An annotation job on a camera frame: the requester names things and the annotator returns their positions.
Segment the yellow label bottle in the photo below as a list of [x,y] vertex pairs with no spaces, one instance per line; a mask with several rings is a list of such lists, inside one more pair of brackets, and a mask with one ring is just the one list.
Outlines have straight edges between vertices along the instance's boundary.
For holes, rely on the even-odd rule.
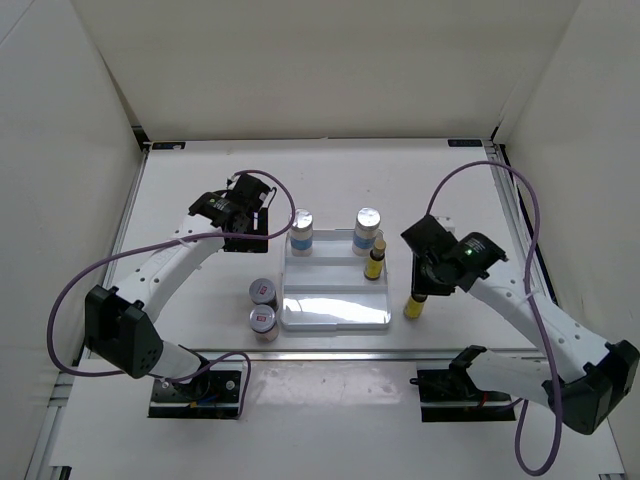
[[423,312],[426,300],[426,295],[410,295],[403,309],[404,317],[408,320],[418,319]]
[[364,268],[364,276],[367,280],[375,281],[380,278],[386,255],[386,242],[377,238],[369,252],[369,258]]

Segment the blue label bead jar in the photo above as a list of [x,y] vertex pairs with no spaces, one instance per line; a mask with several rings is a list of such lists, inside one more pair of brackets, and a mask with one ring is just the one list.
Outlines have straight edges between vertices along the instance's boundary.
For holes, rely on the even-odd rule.
[[377,237],[381,215],[372,207],[363,207],[357,214],[352,237],[352,251],[357,256],[367,256]]
[[313,216],[302,208],[295,211],[289,231],[289,246],[293,256],[309,256],[313,249]]

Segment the dark spice jar red label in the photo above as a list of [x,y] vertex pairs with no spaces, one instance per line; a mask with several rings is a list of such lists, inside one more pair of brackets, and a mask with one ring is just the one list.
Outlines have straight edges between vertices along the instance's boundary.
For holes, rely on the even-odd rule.
[[256,305],[269,305],[274,310],[278,309],[276,286],[270,279],[254,280],[249,287],[249,296]]

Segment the tan spice jar red label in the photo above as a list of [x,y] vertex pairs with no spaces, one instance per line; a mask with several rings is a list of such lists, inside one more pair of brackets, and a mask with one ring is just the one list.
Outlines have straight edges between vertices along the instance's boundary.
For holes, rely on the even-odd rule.
[[249,325],[259,341],[271,342],[279,335],[276,313],[268,305],[256,305],[249,315]]

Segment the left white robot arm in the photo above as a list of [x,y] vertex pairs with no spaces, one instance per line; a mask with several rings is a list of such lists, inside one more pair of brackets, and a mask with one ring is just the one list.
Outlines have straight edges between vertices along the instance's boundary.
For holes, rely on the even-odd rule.
[[132,378],[146,375],[175,380],[188,400],[206,395],[210,377],[204,361],[184,347],[161,339],[154,323],[173,294],[211,255],[239,247],[247,239],[222,235],[254,234],[254,215],[270,188],[241,174],[229,189],[206,192],[188,209],[172,238],[155,250],[135,272],[110,289],[96,286],[85,297],[85,344],[88,349]]

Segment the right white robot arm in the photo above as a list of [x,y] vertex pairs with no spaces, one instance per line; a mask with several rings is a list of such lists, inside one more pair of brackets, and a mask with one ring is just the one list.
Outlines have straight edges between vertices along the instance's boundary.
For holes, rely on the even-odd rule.
[[629,394],[639,351],[588,330],[524,283],[506,252],[486,235],[456,239],[432,215],[401,234],[413,254],[412,291],[449,296],[461,290],[498,313],[543,353],[548,364],[465,348],[449,364],[449,387],[460,399],[495,391],[559,406],[564,425],[590,435]]

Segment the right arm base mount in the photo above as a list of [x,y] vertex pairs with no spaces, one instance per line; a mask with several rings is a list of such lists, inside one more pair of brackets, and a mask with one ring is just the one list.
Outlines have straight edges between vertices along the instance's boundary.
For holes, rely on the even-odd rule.
[[423,423],[510,422],[518,402],[502,392],[481,390],[467,375],[485,347],[472,345],[446,368],[418,368],[409,383],[418,389]]

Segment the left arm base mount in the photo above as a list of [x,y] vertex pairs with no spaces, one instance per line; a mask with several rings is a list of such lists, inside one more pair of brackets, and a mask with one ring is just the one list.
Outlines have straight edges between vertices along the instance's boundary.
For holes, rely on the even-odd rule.
[[186,382],[155,379],[147,410],[151,419],[239,420],[244,411],[252,364],[244,352],[215,360],[200,356],[205,370]]

